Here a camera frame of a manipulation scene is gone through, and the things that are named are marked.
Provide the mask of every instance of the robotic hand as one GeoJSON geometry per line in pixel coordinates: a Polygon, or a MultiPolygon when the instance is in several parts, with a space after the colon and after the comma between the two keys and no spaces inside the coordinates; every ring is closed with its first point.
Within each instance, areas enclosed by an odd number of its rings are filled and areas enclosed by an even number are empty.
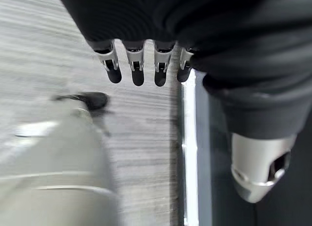
{"type": "Polygon", "coordinates": [[[114,39],[133,82],[143,84],[143,46],[155,44],[162,86],[176,41],[177,79],[206,72],[232,134],[240,195],[258,202],[283,176],[312,103],[312,0],[61,0],[113,83],[121,81],[114,39]]]}

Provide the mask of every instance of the gray floor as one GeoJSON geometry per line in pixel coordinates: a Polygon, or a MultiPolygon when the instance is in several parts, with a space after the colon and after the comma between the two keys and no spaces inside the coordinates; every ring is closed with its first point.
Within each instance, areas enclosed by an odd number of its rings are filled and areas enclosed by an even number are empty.
{"type": "Polygon", "coordinates": [[[50,96],[101,91],[111,96],[103,134],[126,226],[176,225],[176,65],[154,84],[153,45],[145,45],[145,83],[136,87],[120,41],[123,80],[115,85],[59,0],[0,0],[0,161],[13,126],[42,115],[50,96]]]}

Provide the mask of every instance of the black cloth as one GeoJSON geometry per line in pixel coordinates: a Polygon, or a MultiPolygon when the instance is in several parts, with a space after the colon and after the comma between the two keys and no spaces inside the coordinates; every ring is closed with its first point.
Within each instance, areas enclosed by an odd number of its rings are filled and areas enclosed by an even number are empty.
{"type": "Polygon", "coordinates": [[[231,132],[282,138],[312,103],[312,0],[61,0],[94,50],[99,43],[177,40],[221,100],[231,132]]]}

